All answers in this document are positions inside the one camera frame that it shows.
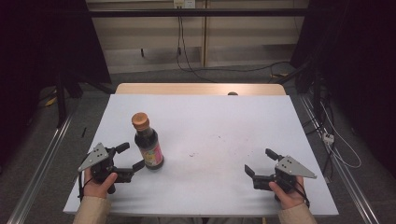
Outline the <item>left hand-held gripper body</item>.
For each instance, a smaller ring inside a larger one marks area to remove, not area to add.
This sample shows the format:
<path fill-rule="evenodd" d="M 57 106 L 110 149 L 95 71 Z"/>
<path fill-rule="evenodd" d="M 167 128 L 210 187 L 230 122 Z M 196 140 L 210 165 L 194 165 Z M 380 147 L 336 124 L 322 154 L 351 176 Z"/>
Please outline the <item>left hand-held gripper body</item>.
<path fill-rule="evenodd" d="M 104 147 L 98 143 L 93 150 L 86 155 L 84 161 L 78 167 L 78 187 L 79 193 L 83 194 L 82 172 L 87 168 L 91 169 L 92 177 L 95 181 L 103 183 L 111 173 L 118 175 L 116 183 L 126 183 L 125 177 L 128 168 L 117 168 L 114 164 L 114 156 L 109 154 L 112 147 Z"/>

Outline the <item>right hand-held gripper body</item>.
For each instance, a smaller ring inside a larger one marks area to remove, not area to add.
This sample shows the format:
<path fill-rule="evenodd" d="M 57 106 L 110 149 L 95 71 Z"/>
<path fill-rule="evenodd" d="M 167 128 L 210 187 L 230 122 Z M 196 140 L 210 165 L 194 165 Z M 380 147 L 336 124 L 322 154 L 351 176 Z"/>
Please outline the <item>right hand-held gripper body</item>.
<path fill-rule="evenodd" d="M 316 179 L 317 176 L 308 168 L 303 166 L 291 156 L 283 156 L 281 161 L 276 161 L 275 172 L 272 175 L 261 175 L 264 179 L 264 189 L 271 191 L 269 187 L 270 182 L 276 182 L 284 192 L 289 193 L 293 191 L 297 184 L 296 177 L 308 177 Z"/>

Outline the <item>dark sauce bottle orange cap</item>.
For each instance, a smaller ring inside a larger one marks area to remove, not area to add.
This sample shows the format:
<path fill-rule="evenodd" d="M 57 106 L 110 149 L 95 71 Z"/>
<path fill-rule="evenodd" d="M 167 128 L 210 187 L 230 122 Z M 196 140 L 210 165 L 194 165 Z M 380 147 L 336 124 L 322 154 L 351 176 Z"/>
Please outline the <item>dark sauce bottle orange cap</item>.
<path fill-rule="evenodd" d="M 150 127 L 148 115 L 143 112 L 134 114 L 132 124 L 136 130 L 134 142 L 140 150 L 145 165 L 150 170 L 160 169 L 164 163 L 164 156 L 158 134 Z"/>

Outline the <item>person's right hand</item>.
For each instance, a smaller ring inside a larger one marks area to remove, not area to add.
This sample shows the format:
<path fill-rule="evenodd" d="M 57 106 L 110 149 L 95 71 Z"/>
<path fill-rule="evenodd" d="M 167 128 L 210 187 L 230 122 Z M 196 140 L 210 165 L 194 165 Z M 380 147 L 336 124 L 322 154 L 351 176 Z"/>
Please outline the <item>person's right hand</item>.
<path fill-rule="evenodd" d="M 297 176 L 296 180 L 297 180 L 297 184 L 295 185 L 295 188 L 297 188 L 297 190 L 294 189 L 289 193 L 285 193 L 283 189 L 276 182 L 269 183 L 270 189 L 280 200 L 280 205 L 283 210 L 302 204 L 305 201 L 304 179 L 301 176 Z"/>

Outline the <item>person's left hand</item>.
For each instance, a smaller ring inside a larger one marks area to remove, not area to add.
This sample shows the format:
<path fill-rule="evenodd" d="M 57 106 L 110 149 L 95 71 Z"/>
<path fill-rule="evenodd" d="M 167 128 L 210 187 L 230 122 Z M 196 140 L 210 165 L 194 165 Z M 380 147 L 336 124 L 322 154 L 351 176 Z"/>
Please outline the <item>person's left hand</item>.
<path fill-rule="evenodd" d="M 115 183 L 118 175 L 111 173 L 103 183 L 97 183 L 92 178 L 90 168 L 84 171 L 84 187 L 83 192 L 86 197 L 97 197 L 105 199 L 107 197 L 107 190 Z"/>

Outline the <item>white table sheet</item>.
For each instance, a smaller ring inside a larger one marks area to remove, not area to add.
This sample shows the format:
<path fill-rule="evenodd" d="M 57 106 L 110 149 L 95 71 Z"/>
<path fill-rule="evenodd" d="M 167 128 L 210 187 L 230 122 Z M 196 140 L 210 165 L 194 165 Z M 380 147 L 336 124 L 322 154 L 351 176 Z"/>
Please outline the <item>white table sheet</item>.
<path fill-rule="evenodd" d="M 269 217 L 279 204 L 254 189 L 244 168 L 271 175 L 266 149 L 292 156 L 316 174 L 304 187 L 316 216 L 338 210 L 289 96 L 114 94 L 93 138 L 116 147 L 134 141 L 131 118 L 148 115 L 163 167 L 138 171 L 110 195 L 111 214 L 128 217 Z"/>

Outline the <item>black metal stand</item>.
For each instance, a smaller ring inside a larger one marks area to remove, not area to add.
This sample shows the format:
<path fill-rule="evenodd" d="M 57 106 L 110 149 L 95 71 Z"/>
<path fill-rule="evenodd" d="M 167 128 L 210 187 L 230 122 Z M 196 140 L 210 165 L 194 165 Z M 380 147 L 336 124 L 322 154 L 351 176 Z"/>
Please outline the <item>black metal stand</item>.
<path fill-rule="evenodd" d="M 58 102 L 58 124 L 61 128 L 67 118 L 67 110 L 65 103 L 65 93 L 67 91 L 72 98 L 80 98 L 83 94 L 82 88 L 79 86 L 81 82 L 88 83 L 90 86 L 102 91 L 106 94 L 113 94 L 116 91 L 112 88 L 106 87 L 104 84 L 95 81 L 91 77 L 84 76 L 81 73 L 74 71 L 61 71 L 56 76 L 56 98 Z"/>

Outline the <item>wooden table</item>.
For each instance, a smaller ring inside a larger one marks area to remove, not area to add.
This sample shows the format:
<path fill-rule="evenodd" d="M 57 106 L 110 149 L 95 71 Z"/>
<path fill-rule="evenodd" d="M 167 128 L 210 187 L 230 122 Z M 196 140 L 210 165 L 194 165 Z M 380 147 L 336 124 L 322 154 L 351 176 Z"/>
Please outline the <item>wooden table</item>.
<path fill-rule="evenodd" d="M 279 84 L 121 83 L 116 94 L 285 95 Z"/>

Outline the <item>dark curtain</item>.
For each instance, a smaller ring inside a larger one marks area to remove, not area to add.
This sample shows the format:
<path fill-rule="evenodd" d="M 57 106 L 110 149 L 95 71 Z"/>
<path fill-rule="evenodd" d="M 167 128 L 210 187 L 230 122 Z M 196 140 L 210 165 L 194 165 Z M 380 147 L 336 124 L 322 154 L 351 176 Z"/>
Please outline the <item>dark curtain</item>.
<path fill-rule="evenodd" d="M 43 89 L 79 97 L 80 82 L 109 81 L 86 0 L 0 0 L 0 173 Z"/>
<path fill-rule="evenodd" d="M 375 158 L 396 176 L 396 0 L 309 0 L 329 14 L 304 18 L 290 63 L 298 67 L 337 20 L 322 74 Z"/>

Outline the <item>black horizontal bar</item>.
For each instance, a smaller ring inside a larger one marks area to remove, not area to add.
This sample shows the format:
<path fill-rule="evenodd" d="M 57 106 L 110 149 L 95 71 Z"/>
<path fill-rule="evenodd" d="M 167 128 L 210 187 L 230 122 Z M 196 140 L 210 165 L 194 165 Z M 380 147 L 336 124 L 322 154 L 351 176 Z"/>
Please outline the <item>black horizontal bar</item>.
<path fill-rule="evenodd" d="M 94 18 L 111 17 L 295 17 L 309 13 L 306 8 L 271 8 L 271 9 L 120 9 L 91 10 L 89 15 Z"/>

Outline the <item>metal floor rail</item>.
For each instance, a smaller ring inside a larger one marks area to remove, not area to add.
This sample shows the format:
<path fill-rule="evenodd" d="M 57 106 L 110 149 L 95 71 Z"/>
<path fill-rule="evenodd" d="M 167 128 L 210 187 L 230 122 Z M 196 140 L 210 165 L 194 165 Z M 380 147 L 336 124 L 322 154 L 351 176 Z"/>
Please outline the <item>metal floor rail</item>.
<path fill-rule="evenodd" d="M 316 133 L 318 134 L 321 142 L 324 144 L 326 151 L 332 154 L 332 167 L 340 175 L 348 194 L 350 195 L 355 207 L 363 219 L 363 222 L 365 224 L 380 224 L 373 207 L 370 205 L 358 182 L 350 172 L 350 166 L 346 164 L 336 147 L 332 147 L 330 144 L 324 141 L 323 134 L 326 133 L 326 129 L 319 127 L 319 121 L 314 115 L 313 103 L 310 101 L 308 96 L 300 96 L 300 100 L 307 115 L 311 119 L 313 126 L 316 128 Z"/>
<path fill-rule="evenodd" d="M 46 148 L 46 151 L 41 159 L 35 173 L 32 175 L 28 186 L 24 190 L 22 196 L 16 204 L 7 224 L 24 224 L 27 215 L 35 201 L 35 198 L 43 184 L 44 178 L 53 162 L 53 159 L 64 139 L 64 136 L 69 128 L 70 122 L 74 115 L 70 114 L 66 117 L 60 127 L 58 127 Z"/>

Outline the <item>white wall outlet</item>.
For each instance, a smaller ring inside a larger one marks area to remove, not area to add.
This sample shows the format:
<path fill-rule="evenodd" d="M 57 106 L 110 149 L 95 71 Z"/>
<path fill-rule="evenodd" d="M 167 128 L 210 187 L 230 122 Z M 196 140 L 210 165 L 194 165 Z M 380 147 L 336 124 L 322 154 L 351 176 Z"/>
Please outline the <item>white wall outlet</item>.
<path fill-rule="evenodd" d="M 186 8 L 194 9 L 196 8 L 195 0 L 173 0 L 174 8 Z"/>

